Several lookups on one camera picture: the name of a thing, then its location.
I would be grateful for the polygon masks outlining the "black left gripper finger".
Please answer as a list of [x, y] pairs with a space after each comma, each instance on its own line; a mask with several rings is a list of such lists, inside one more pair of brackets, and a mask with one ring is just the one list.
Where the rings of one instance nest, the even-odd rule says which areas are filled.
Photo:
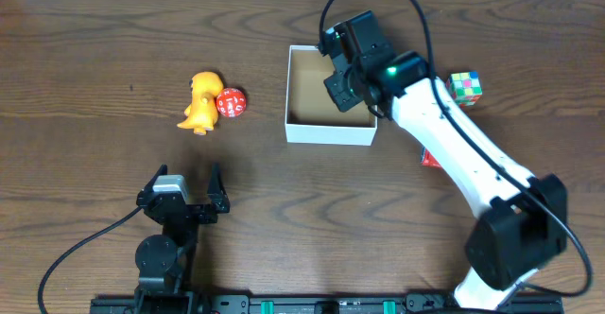
[[207, 197], [212, 203], [226, 203], [227, 193], [221, 179], [219, 164], [213, 164], [207, 188]]
[[155, 172], [155, 174], [153, 175], [153, 177], [144, 186], [143, 193], [144, 194], [153, 193], [153, 186], [156, 183], [157, 179], [160, 176], [165, 175], [166, 173], [167, 173], [167, 165], [160, 165], [160, 167]]

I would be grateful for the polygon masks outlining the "white cardboard box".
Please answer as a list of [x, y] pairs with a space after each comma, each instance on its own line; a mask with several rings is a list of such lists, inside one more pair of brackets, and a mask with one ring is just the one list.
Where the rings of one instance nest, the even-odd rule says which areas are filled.
[[377, 119], [363, 103], [346, 113], [337, 109], [324, 81], [334, 66], [313, 45], [289, 47], [285, 135], [289, 143], [369, 146]]

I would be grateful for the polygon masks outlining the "multicoloured puzzle cube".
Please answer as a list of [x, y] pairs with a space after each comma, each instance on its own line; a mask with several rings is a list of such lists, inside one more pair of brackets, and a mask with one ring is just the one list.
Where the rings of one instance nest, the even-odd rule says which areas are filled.
[[445, 85], [459, 107], [473, 106], [483, 95], [476, 71], [451, 74]]

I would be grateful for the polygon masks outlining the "red toy robot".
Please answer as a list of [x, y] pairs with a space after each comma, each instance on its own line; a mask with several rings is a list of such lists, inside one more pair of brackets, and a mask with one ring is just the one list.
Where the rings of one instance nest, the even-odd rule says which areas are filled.
[[437, 159], [430, 153], [430, 151], [426, 147], [423, 147], [422, 149], [421, 165], [427, 167], [441, 168], [441, 165], [439, 164]]

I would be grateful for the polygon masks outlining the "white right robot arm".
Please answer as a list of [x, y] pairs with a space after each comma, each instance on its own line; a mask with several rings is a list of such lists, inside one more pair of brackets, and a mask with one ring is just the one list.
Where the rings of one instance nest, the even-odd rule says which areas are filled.
[[567, 192], [496, 146], [451, 97], [452, 83], [414, 51], [396, 54], [366, 11], [320, 30], [318, 49], [335, 71], [324, 81], [341, 112], [365, 103], [427, 148], [476, 219], [465, 245], [471, 268], [453, 297], [462, 308], [495, 310], [567, 243]]

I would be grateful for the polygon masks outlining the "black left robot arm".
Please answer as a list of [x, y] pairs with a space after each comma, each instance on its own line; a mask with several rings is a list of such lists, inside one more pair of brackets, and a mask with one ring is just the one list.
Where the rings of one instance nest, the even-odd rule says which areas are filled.
[[182, 175], [169, 174], [162, 165], [137, 195], [144, 214], [162, 226], [137, 247], [139, 270], [135, 314], [207, 313], [208, 301], [187, 288], [199, 241], [199, 226], [214, 224], [231, 205], [221, 180], [219, 165], [212, 166], [207, 189], [209, 201], [193, 204]]

